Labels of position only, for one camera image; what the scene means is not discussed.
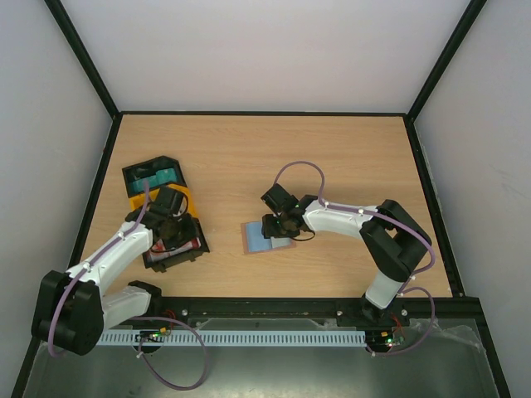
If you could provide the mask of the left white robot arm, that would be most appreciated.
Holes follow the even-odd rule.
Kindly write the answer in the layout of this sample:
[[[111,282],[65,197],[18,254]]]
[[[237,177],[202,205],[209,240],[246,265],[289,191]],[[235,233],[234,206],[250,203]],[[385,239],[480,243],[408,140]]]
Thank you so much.
[[[85,355],[102,333],[149,310],[151,287],[107,290],[142,254],[162,241],[175,250],[192,240],[194,221],[189,195],[162,186],[156,196],[144,191],[142,206],[131,211],[114,235],[94,254],[64,272],[52,270],[40,282],[32,336],[45,342],[51,357]]]

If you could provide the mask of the black aluminium frame rail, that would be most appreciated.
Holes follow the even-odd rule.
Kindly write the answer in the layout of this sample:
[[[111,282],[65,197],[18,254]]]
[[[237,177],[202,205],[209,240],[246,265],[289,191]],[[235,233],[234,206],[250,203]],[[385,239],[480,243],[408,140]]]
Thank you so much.
[[[384,310],[372,310],[362,298],[179,298],[158,297],[148,316],[173,314],[186,323],[211,318],[334,320],[359,330],[407,326],[412,319],[464,319],[477,326],[486,319],[477,298],[397,298]]]

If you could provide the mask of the black bin with red cards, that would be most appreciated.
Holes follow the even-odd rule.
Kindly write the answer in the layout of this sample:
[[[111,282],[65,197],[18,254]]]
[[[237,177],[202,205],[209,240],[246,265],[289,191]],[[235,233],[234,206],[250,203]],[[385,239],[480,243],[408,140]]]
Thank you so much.
[[[198,257],[210,252],[210,248],[202,231],[201,223],[196,218],[192,218],[197,236],[186,245],[169,252],[155,253],[151,250],[142,254],[145,269],[154,272],[164,273],[169,268],[185,262],[193,262]]]

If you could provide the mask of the brown leather card holder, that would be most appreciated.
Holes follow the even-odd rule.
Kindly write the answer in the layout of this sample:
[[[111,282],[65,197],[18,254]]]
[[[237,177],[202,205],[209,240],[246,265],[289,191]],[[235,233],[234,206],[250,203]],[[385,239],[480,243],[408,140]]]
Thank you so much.
[[[295,248],[295,241],[289,238],[265,238],[261,221],[243,223],[241,236],[245,255]]]

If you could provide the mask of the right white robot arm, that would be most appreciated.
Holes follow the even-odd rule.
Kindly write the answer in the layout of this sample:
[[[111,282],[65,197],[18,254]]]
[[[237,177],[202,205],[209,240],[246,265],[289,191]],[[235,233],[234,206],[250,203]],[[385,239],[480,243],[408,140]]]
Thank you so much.
[[[296,239],[302,233],[331,232],[360,239],[378,268],[362,296],[361,314],[378,325],[391,314],[390,304],[412,278],[425,255],[435,257],[431,239],[396,201],[380,206],[347,206],[314,195],[300,199],[274,184],[261,200],[271,210],[262,217],[265,238]]]

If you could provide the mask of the yellow bin with white cards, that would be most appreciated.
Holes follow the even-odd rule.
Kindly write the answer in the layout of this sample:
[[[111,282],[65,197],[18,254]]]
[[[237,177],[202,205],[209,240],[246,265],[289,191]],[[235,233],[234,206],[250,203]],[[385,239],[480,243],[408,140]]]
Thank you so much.
[[[149,191],[149,199],[150,199],[150,201],[154,201],[156,199],[157,195],[159,194],[159,191],[163,187],[171,188],[173,190],[176,190],[176,191],[179,191],[179,192],[185,194],[187,196],[188,200],[189,200],[188,213],[190,213],[192,215],[192,217],[198,218],[197,208],[195,206],[194,200],[192,199],[192,193],[185,186],[181,186],[181,185],[178,185],[178,184],[175,184],[175,183],[169,183],[167,185],[162,185],[161,187],[153,188],[153,189],[151,189]],[[133,196],[133,197],[131,197],[129,199],[129,205],[130,205],[130,208],[131,208],[132,211],[140,208],[144,204],[144,197],[145,197],[145,194],[143,192],[141,192],[140,194],[135,195],[135,196]]]

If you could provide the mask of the red card stack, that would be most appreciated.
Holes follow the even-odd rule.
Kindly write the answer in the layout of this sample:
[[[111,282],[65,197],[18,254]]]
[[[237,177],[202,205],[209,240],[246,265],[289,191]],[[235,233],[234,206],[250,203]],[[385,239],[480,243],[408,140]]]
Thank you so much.
[[[147,256],[150,261],[160,261],[170,258],[175,255],[186,253],[190,250],[199,249],[201,247],[201,241],[198,238],[192,239],[184,245],[166,246],[162,240],[158,240],[149,250]]]

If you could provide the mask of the teal card stack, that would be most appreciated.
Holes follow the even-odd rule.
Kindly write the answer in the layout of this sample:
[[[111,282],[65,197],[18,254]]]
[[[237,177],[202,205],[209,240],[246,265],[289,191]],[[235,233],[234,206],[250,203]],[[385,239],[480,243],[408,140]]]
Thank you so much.
[[[179,179],[177,173],[173,168],[166,168],[156,171],[153,175],[136,179],[132,181],[129,185],[134,193],[138,193],[144,190],[145,182],[148,182],[149,187],[156,187],[169,182],[177,183],[179,182]]]

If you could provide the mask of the black bin with teal cards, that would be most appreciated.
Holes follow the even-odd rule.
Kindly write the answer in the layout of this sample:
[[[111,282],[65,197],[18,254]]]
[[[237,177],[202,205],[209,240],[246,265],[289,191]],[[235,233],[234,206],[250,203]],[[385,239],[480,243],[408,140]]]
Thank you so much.
[[[128,197],[134,197],[144,191],[144,182],[151,189],[175,183],[186,187],[179,161],[167,156],[159,156],[122,169],[125,189]]]

